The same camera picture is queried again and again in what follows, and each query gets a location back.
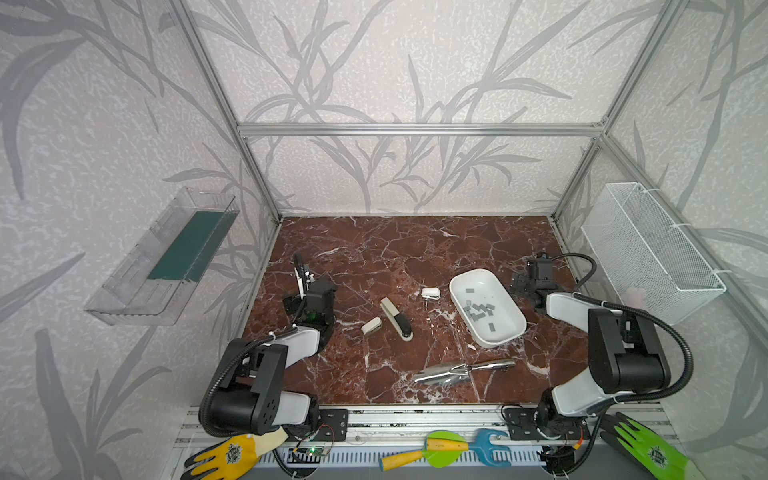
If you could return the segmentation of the small white mini stapler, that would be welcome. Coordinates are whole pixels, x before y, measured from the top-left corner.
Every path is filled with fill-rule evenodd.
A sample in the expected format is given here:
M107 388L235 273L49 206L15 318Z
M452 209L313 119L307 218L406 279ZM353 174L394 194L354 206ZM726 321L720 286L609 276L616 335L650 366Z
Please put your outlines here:
M441 298L440 289L437 287L424 287L420 294L426 300L439 300Z

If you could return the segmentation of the small beige staple remover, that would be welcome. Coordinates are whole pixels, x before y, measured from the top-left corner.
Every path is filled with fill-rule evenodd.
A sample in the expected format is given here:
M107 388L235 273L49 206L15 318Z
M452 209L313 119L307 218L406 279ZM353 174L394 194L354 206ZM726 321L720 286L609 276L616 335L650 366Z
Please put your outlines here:
M374 333L376 333L378 330L382 328L383 322L380 317L375 317L372 320L366 322L362 327L361 331L364 336L370 336Z

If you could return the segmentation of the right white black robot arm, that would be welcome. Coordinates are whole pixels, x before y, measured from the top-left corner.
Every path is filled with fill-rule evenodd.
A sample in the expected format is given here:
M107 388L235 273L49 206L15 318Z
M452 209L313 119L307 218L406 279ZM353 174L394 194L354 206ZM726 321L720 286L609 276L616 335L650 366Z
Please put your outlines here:
M550 279L519 275L511 293L588 335L587 367L541 396L533 421L543 436L562 436L621 396L659 392L670 385L671 371L653 322L600 300L578 298Z

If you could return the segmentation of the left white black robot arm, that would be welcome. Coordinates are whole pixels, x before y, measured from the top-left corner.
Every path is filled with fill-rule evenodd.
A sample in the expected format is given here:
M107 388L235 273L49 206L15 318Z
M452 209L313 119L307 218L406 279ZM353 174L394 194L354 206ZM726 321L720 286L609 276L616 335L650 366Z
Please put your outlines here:
M318 429L318 400L284 390L284 376L287 368L319 354L329 343L336 291L333 282L317 280L298 298L297 318L290 329L228 344L198 411L206 433L262 435L285 427L290 436L299 438Z

